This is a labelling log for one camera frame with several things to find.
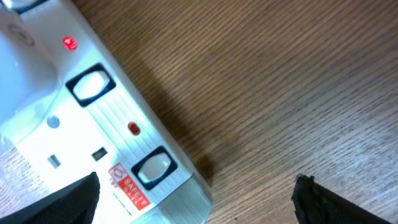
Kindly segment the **white power strip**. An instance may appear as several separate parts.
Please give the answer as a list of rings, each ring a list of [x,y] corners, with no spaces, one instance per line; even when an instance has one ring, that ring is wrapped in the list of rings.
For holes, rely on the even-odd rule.
[[[70,1],[2,1],[58,69],[42,117],[1,122],[1,218],[96,172],[92,223],[205,223],[209,186]]]

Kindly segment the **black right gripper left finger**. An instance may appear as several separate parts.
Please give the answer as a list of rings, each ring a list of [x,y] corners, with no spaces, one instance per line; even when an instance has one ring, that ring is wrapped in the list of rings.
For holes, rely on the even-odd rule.
[[[9,224],[91,224],[100,199],[96,172],[4,218]]]

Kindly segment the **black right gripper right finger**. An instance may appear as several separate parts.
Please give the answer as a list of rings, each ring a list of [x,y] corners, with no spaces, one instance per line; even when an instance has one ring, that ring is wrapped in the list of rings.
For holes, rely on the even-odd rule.
[[[391,224],[299,174],[292,195],[300,224]]]

